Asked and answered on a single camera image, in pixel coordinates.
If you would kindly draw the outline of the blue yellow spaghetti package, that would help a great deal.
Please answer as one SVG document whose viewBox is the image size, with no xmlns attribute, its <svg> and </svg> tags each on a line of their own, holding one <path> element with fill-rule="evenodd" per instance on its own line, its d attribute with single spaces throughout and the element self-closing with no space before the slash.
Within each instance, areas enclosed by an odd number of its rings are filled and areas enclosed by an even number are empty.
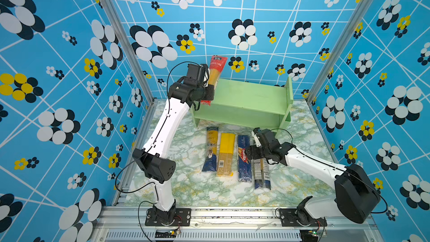
<svg viewBox="0 0 430 242">
<path fill-rule="evenodd" d="M 206 158 L 202 172 L 217 171 L 218 127 L 207 127 Z"/>
</svg>

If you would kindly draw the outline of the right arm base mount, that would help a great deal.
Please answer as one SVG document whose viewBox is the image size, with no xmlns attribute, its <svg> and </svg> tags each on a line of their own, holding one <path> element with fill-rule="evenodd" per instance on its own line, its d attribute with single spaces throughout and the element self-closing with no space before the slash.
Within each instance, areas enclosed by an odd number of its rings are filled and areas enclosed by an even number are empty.
<svg viewBox="0 0 430 242">
<path fill-rule="evenodd" d="M 325 218 L 312 218 L 305 210 L 312 196 L 306 197 L 296 208 L 276 208 L 275 216 L 283 227 L 327 227 Z"/>
</svg>

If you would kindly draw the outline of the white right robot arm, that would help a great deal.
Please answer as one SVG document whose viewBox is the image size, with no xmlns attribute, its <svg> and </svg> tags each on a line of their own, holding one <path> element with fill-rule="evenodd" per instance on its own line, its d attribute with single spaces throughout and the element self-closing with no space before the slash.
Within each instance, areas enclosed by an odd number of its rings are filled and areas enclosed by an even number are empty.
<svg viewBox="0 0 430 242">
<path fill-rule="evenodd" d="M 296 208 L 296 220 L 302 226 L 327 217 L 345 217 L 362 224 L 383 200 L 364 169 L 357 164 L 336 164 L 306 153 L 291 142 L 280 143 L 268 129 L 252 131 L 255 144 L 246 149 L 249 158 L 265 159 L 311 175 L 334 190 L 334 194 L 308 196 Z"/>
</svg>

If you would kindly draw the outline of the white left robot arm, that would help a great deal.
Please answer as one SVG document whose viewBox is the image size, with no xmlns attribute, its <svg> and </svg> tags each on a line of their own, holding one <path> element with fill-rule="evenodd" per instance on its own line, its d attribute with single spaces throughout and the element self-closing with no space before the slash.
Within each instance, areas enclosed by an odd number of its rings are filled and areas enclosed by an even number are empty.
<svg viewBox="0 0 430 242">
<path fill-rule="evenodd" d="M 166 105 L 153 133 L 142 149 L 133 152 L 135 163 L 155 185 L 155 207 L 159 211 L 169 212 L 175 206 L 170 179 L 176 163 L 168 159 L 168 151 L 189 109 L 202 100 L 213 100 L 213 88 L 208 88 L 208 78 L 208 65 L 188 62 L 187 74 L 168 89 Z"/>
</svg>

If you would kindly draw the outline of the red spaghetti package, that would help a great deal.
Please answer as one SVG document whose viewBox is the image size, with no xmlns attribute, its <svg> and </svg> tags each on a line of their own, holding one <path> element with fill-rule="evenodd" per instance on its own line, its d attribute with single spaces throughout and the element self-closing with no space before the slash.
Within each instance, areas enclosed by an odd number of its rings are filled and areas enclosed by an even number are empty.
<svg viewBox="0 0 430 242">
<path fill-rule="evenodd" d="M 215 98 L 215 87 L 227 62 L 227 57 L 212 56 L 209 65 L 209 79 L 206 87 L 206 95 L 201 101 L 204 105 L 211 105 Z"/>
</svg>

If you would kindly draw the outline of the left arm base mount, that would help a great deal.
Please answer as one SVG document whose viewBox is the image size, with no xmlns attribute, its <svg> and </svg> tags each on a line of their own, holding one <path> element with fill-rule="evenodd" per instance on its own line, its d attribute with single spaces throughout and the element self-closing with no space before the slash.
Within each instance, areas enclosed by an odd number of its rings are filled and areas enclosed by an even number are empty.
<svg viewBox="0 0 430 242">
<path fill-rule="evenodd" d="M 176 202 L 168 211 L 162 211 L 155 205 L 147 211 L 147 218 L 145 226 L 176 226 L 188 227 L 190 226 L 191 209 L 190 208 L 177 208 Z"/>
</svg>

